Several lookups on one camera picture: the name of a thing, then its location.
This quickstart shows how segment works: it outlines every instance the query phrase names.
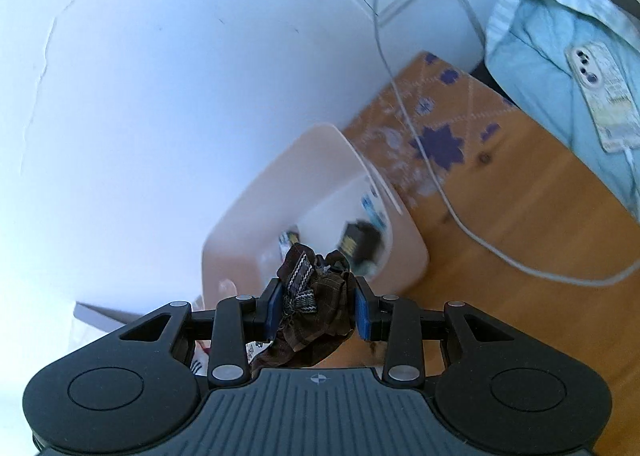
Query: crosshair symbol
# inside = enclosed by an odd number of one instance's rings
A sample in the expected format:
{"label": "crosshair symbol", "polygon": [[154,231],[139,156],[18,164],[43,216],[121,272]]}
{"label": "crosshair symbol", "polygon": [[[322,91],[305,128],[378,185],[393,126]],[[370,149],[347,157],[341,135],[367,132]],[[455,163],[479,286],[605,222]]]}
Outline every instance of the crosshair symbol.
{"label": "crosshair symbol", "polygon": [[328,378],[326,376],[324,376],[322,373],[316,373],[315,375],[311,376],[310,380],[316,384],[316,385],[320,385],[320,384],[324,384]]}

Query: brown plaid cloth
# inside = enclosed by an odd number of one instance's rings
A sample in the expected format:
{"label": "brown plaid cloth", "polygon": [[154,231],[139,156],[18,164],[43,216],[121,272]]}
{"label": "brown plaid cloth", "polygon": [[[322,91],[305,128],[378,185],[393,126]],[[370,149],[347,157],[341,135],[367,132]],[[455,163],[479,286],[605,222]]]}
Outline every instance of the brown plaid cloth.
{"label": "brown plaid cloth", "polygon": [[353,333],[356,280],[340,252],[324,259],[296,243],[277,275],[285,285],[285,314],[273,344],[252,360],[254,374],[261,368],[313,366]]}

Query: orange wooden table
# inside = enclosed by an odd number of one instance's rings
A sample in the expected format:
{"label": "orange wooden table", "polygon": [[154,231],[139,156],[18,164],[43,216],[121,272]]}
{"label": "orange wooden table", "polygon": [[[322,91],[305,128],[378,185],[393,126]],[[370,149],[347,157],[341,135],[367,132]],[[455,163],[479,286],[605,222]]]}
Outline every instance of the orange wooden table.
{"label": "orange wooden table", "polygon": [[[596,176],[525,113],[431,54],[399,77],[453,207],[474,232],[525,264],[600,279],[640,257],[640,227]],[[424,308],[464,300],[579,359],[606,379],[612,417],[602,455],[640,454],[640,272],[610,288],[526,276],[466,237],[449,217],[387,88],[345,130],[401,195],[431,255],[409,292]],[[324,365],[367,362],[356,336]],[[442,370],[425,342],[428,373]]]}

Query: light blue fabric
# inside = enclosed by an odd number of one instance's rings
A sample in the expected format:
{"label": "light blue fabric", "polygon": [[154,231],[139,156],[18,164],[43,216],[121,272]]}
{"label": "light blue fabric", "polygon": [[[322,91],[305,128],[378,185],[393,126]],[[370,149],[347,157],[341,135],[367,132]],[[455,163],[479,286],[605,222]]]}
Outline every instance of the light blue fabric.
{"label": "light blue fabric", "polygon": [[[589,41],[607,45],[640,106],[640,35],[609,0],[498,0],[487,26],[485,61],[513,101],[569,147],[638,219],[624,154],[602,149],[564,54]],[[640,150],[633,154],[640,166]]]}

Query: trash bin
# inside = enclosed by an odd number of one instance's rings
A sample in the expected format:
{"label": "trash bin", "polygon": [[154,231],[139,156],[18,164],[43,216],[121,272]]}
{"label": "trash bin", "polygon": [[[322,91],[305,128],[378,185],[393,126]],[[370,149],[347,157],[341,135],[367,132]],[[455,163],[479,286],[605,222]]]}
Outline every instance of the trash bin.
{"label": "trash bin", "polygon": [[207,309],[229,296],[259,296],[282,260],[278,236],[297,226],[316,253],[335,250],[345,224],[383,222],[383,245],[367,277],[379,295],[411,286],[428,264],[427,248],[404,204],[380,173],[331,124],[302,134],[240,195],[207,238],[202,295]]}

